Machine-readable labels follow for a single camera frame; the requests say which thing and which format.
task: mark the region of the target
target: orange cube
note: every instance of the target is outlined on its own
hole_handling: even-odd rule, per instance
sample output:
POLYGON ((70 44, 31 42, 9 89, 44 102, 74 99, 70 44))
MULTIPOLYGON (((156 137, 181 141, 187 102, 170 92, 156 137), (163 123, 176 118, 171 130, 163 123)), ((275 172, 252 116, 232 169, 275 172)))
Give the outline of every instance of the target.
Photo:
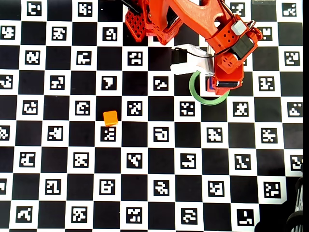
POLYGON ((104 112, 103 118, 104 118, 105 125, 107 127, 118 124, 117 112, 115 110, 104 112))

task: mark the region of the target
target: checkerboard floor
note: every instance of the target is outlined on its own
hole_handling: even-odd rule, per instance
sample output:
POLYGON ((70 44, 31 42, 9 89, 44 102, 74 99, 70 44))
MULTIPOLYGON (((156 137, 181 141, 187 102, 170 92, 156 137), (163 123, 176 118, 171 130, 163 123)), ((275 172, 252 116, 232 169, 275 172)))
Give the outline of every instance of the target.
POLYGON ((0 232, 283 227, 302 175, 302 2, 226 3, 264 36, 243 87, 204 106, 169 69, 172 46, 208 46, 187 26, 137 43, 121 1, 0 0, 0 232))

